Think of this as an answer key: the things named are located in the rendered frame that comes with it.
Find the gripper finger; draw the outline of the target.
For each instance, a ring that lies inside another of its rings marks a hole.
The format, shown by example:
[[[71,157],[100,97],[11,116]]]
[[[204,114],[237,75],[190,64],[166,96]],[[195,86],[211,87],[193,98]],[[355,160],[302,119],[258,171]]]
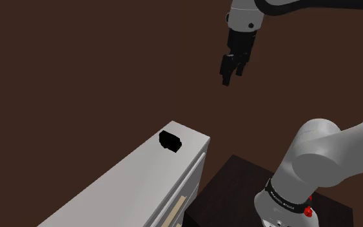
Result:
[[[238,56],[237,67],[235,69],[235,74],[238,76],[243,75],[244,67],[250,60],[250,53],[246,52]]]
[[[228,86],[233,71],[238,65],[238,57],[233,54],[223,55],[219,73],[222,75],[222,84]]]

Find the black blocky object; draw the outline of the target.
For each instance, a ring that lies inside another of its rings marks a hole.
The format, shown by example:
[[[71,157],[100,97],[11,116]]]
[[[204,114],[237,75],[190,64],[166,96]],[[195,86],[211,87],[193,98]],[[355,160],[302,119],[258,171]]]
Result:
[[[165,130],[162,130],[159,133],[159,143],[163,148],[169,149],[174,153],[177,153],[182,146],[182,142],[179,137]]]

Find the dark robot stand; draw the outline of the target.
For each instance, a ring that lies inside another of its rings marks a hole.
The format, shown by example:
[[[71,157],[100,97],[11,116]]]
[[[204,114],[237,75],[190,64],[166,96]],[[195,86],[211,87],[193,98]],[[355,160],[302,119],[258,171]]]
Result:
[[[182,227],[263,227],[254,196],[272,175],[232,155],[185,210]],[[319,227],[354,227],[352,208],[317,192],[312,201]]]

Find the grey chest of drawers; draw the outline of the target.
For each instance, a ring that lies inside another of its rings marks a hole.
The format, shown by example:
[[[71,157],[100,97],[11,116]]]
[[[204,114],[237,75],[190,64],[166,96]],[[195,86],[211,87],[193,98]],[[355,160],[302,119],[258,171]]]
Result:
[[[179,227],[197,196],[210,137],[175,121],[173,152],[159,134],[127,155],[37,227]]]

